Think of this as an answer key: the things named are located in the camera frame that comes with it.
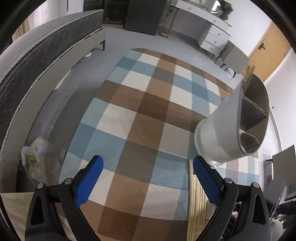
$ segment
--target checkered carpet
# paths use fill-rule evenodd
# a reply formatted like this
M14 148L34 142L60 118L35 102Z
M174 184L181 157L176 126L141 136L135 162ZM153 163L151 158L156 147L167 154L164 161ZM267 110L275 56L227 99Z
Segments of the checkered carpet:
M193 133L232 92L222 81L176 58L133 49L90 103L66 155L60 182L94 155L104 170L85 217L101 240L186 240L188 160ZM222 177L258 181L258 155L218 168Z

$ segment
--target white wall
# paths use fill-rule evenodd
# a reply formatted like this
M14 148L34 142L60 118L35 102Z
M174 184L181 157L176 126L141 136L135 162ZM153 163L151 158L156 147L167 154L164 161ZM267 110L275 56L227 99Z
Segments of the white wall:
M291 50L265 83L282 149L296 144L296 54Z
M249 55L263 37L271 19L250 0L227 0L232 4L228 29L232 41L246 55Z
M84 0L68 0L68 12L67 14L72 14L76 12L83 12Z
M36 28L41 24L65 15L66 0L47 0L28 17L29 28Z
M246 55L249 55L263 37L271 23L270 18L250 0L228 0L232 4L233 12L230 13L228 29L232 41ZM173 12L166 20L165 27L173 17ZM198 39L204 29L205 20L184 10L179 10L172 30Z

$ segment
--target table leg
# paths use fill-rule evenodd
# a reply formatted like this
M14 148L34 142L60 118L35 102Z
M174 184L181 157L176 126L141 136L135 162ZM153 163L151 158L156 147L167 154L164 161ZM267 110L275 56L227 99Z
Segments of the table leg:
M103 44L103 50L105 50L105 43L106 43L106 40L104 40L100 43L100 44Z
M166 14L166 16L165 16L165 20L163 21L163 25L162 25L162 30L161 30L161 32L163 32L163 29L164 29L164 27L165 27L165 22L166 22L166 19L167 19L168 15L169 15L170 9L171 9L171 6L168 8L168 12L167 12L167 14Z
M178 11L179 11L179 9L176 8L176 11L175 11L175 13L174 13L173 19L172 19L172 21L171 21L171 23L170 23L170 27L169 27L169 29L168 29L168 36L169 36L169 34L170 34L170 31L171 31L171 29L172 29L172 26L173 26L173 23L174 23L174 21L175 21L175 18L176 18L176 16L177 16Z
M217 59L219 59L219 58L220 58L220 56L218 56L218 57L216 58L215 63L217 62Z

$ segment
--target black cabinet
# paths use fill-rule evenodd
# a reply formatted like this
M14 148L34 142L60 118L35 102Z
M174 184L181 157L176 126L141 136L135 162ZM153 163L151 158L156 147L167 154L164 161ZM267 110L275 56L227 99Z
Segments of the black cabinet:
M104 9L103 23L124 25L129 0L84 0L84 11Z
M126 30L155 35L166 0L130 0Z

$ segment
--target wooden panel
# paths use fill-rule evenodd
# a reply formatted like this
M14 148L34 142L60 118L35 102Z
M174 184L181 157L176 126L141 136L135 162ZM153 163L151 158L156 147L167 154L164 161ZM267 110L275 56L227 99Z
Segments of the wooden panel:
M264 43L264 48L259 49L260 45ZM268 32L264 35L256 49L252 52L249 66L255 66L255 74L265 81L269 75L282 62L290 49L290 44L279 30L279 28L272 23Z
M267 49L261 49L255 52L249 65L255 66L254 73L262 80L265 81L272 71L277 67L277 63L271 57Z
M205 225L207 198L189 160L189 217L186 241L195 241Z
M263 43L277 64L281 63L283 57L291 47L286 37L275 24L272 24Z

